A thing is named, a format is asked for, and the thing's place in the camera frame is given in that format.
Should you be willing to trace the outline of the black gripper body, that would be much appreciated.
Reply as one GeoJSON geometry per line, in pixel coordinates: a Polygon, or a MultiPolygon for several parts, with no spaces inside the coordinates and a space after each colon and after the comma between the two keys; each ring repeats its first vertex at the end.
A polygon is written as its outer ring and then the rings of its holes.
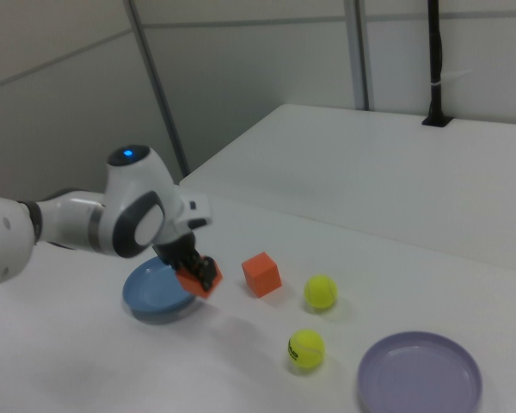
{"type": "Polygon", "coordinates": [[[192,231],[168,243],[154,243],[152,249],[158,258],[171,268],[180,268],[191,263],[197,256],[196,237],[192,231]]]}

